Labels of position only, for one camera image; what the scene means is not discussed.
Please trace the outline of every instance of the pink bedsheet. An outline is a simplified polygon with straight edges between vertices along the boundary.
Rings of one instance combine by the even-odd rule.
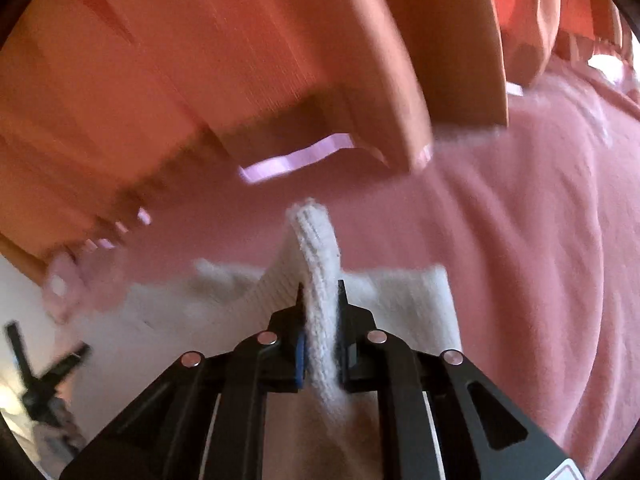
[[[414,175],[360,150],[253,186],[199,169],[130,236],[128,277],[266,266],[285,209],[314,197],[346,269],[444,264],[465,353],[595,478],[640,416],[640,123],[559,62],[510,115]]]

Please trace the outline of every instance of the metal pin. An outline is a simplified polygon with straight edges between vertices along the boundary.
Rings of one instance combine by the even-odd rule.
[[[386,334],[382,330],[372,330],[367,334],[367,339],[379,345],[386,341]]]
[[[258,334],[258,343],[261,345],[272,345],[278,340],[278,335],[273,332],[260,332]]]
[[[182,357],[180,358],[182,366],[185,366],[187,368],[198,366],[200,364],[200,361],[202,361],[202,356],[197,352],[186,352],[182,354]]]
[[[450,365],[458,366],[462,364],[465,357],[457,350],[447,350],[442,355],[442,358]]]

